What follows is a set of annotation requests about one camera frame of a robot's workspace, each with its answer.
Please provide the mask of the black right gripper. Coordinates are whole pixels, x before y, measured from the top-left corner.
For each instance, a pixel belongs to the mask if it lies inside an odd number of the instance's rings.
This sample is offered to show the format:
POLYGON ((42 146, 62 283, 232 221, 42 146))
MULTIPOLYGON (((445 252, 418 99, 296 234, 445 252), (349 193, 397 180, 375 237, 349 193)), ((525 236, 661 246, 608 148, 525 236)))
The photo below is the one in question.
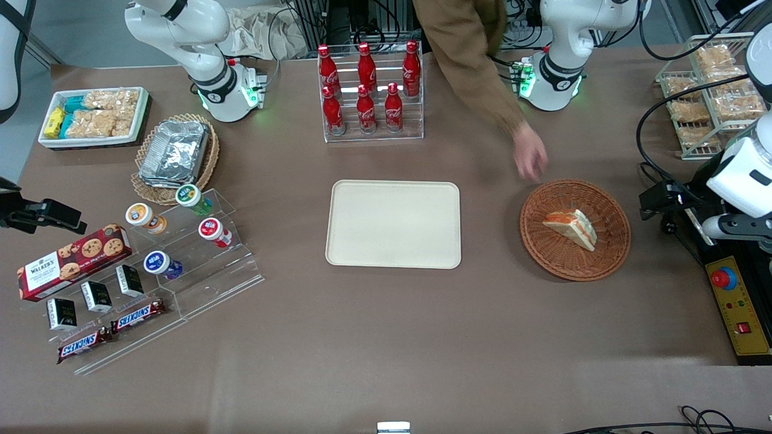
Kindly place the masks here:
POLYGON ((30 233, 30 226, 24 223, 12 222, 11 215, 16 211, 25 211, 35 217, 36 226, 52 226, 71 231, 75 234, 85 234, 87 223, 80 220, 81 212, 56 200, 42 200, 38 203, 26 203, 21 195, 21 187, 1 178, 1 226, 30 233))

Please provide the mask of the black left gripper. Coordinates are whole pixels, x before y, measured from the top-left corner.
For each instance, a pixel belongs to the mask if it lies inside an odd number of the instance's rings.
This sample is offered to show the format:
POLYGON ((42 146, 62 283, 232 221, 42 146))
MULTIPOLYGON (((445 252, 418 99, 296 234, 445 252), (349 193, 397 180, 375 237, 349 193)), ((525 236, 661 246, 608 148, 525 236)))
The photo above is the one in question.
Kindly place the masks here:
POLYGON ((704 231, 703 223, 711 217, 711 202, 684 183, 660 181, 639 195, 639 205, 642 221, 679 211, 693 231, 704 231))

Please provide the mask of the person's bare hand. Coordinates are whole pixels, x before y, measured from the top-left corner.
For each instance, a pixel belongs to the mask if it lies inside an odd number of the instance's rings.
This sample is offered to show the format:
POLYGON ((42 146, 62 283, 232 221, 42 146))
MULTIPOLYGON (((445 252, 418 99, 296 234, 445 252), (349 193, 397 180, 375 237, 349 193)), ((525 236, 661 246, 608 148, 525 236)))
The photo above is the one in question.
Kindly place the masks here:
POLYGON ((512 134, 513 160, 523 180, 537 183, 548 165, 548 154, 540 135, 528 123, 512 134))

